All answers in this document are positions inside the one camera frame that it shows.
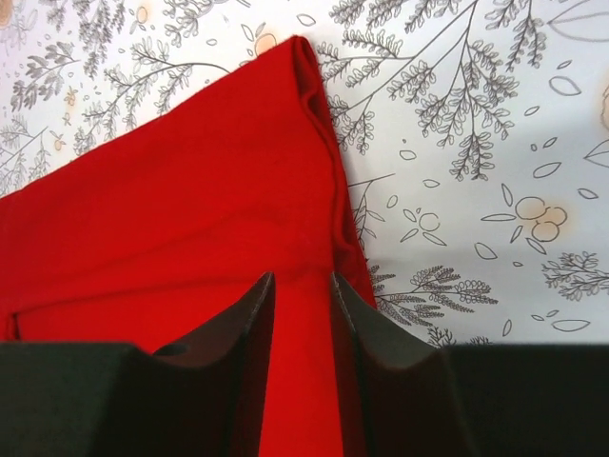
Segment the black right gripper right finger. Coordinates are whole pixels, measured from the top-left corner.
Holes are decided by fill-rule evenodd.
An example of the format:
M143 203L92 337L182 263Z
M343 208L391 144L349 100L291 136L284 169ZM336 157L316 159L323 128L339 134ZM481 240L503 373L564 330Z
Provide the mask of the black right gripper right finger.
M607 454L607 346L434 348L330 285L345 455Z

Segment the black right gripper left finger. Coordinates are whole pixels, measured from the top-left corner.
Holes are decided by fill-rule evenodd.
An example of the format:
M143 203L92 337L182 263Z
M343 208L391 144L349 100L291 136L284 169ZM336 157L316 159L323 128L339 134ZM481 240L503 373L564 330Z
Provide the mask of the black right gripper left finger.
M5 343L5 456L255 456L275 278L145 353L124 343Z

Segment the red t shirt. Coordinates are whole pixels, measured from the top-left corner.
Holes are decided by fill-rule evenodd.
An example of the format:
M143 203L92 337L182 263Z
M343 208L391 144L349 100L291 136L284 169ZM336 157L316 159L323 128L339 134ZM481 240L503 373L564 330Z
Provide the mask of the red t shirt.
M309 41L1 200L1 338L154 350L266 272L275 325L260 452L343 456L331 276L373 291Z

